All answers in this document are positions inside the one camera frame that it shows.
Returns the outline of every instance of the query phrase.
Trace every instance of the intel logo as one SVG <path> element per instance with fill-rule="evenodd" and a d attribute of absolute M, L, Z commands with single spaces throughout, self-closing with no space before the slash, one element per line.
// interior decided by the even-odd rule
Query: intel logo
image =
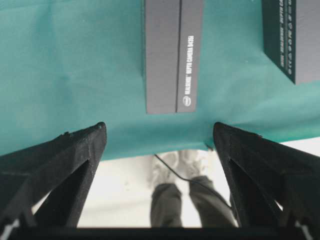
<path fill-rule="evenodd" d="M 183 98 L 183 104 L 184 104 L 186 107 L 190 107 L 190 105 L 191 105 L 191 98 L 188 97 L 188 96 L 185 96 L 185 97 Z"/>

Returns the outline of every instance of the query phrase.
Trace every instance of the gray pants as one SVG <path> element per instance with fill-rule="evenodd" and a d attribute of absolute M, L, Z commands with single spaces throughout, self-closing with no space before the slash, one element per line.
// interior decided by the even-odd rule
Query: gray pants
<path fill-rule="evenodd" d="M 190 197 L 197 209 L 203 228 L 230 228 L 235 223 L 232 211 L 222 196 L 214 190 L 212 181 L 206 176 L 193 179 L 211 188 L 215 194 L 204 187 L 189 183 Z M 181 193 L 175 184 L 161 184 L 157 186 L 152 195 L 151 226 L 152 227 L 182 227 L 181 222 Z"/>

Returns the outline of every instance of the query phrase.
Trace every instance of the black cable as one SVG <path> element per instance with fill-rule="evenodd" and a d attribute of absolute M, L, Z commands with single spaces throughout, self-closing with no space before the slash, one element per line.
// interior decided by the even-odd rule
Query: black cable
<path fill-rule="evenodd" d="M 207 187 L 206 185 L 202 184 L 201 182 L 198 181 L 194 181 L 192 179 L 187 179 L 184 178 L 182 176 L 180 176 L 175 170 L 173 170 L 168 164 L 166 164 L 165 161 L 163 161 L 157 154 L 154 155 L 157 159 L 159 159 L 174 175 L 176 175 L 179 179 L 189 182 L 189 183 L 193 183 L 193 184 L 198 184 L 199 186 L 203 187 L 204 189 L 207 189 L 211 194 L 213 194 L 214 196 L 216 196 L 217 198 L 219 198 L 229 209 L 232 209 L 226 202 L 226 200 L 219 194 L 217 193 L 215 190 L 212 190 L 211 188 Z"/>

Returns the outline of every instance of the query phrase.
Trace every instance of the white floor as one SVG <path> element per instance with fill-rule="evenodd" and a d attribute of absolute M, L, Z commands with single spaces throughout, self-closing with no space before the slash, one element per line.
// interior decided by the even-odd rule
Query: white floor
<path fill-rule="evenodd" d="M 284 143 L 320 156 L 320 137 Z M 210 152 L 210 176 L 226 200 L 230 191 L 216 152 Z M 150 227 L 152 156 L 102 161 L 88 194 L 79 227 Z M 199 215 L 188 196 L 188 184 L 177 181 L 182 192 L 184 227 L 200 227 Z"/>

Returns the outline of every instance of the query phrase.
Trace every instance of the leg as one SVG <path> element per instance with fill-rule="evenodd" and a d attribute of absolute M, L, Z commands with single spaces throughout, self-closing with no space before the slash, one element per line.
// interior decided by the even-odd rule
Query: leg
<path fill-rule="evenodd" d="M 194 177 L 192 180 L 202 183 L 212 189 L 211 193 L 196 183 L 190 183 L 190 197 L 199 212 L 202 226 L 204 228 L 230 228 L 235 227 L 231 209 L 223 197 L 214 190 L 211 180 L 206 176 Z"/>
<path fill-rule="evenodd" d="M 214 190 L 214 185 L 206 176 L 208 174 L 208 152 L 184 150 L 180 159 L 186 164 L 186 175 L 189 179 L 205 185 L 190 182 L 190 197 L 197 209 L 204 228 L 234 227 L 235 222 L 231 209 L 224 198 Z"/>
<path fill-rule="evenodd" d="M 159 154 L 172 169 L 179 164 L 177 152 Z M 182 227 L 181 193 L 175 185 L 176 176 L 156 157 L 152 162 L 152 203 L 150 222 L 152 227 Z"/>
<path fill-rule="evenodd" d="M 158 185 L 152 195 L 150 221 L 152 227 L 179 228 L 181 193 L 173 183 Z"/>

